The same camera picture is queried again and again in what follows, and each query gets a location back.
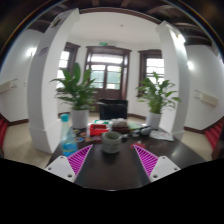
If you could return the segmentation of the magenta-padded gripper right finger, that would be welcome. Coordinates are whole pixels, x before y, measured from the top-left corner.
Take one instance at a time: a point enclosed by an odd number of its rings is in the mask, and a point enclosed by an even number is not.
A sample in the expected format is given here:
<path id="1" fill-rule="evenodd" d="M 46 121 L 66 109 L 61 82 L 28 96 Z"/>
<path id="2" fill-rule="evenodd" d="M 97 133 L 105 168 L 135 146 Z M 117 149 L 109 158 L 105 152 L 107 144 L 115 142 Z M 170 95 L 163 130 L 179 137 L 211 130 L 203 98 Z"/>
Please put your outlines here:
<path id="1" fill-rule="evenodd" d="M 180 168 L 166 156 L 157 157 L 137 144 L 134 144 L 133 147 L 151 182 L 157 181 L 180 170 Z"/>

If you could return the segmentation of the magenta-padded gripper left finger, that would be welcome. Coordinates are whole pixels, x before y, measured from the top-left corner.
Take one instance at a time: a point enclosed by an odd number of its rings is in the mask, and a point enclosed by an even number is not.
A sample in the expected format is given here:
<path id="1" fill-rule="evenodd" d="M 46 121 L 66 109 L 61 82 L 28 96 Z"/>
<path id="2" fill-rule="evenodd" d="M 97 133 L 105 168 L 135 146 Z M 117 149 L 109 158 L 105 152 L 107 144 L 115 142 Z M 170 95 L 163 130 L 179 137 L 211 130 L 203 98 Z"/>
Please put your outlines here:
<path id="1" fill-rule="evenodd" d="M 58 156 L 45 168 L 45 171 L 48 171 L 49 173 L 52 173 L 67 181 L 75 182 L 83 166 L 85 165 L 85 161 L 92 147 L 93 145 L 88 145 L 68 157 Z"/>

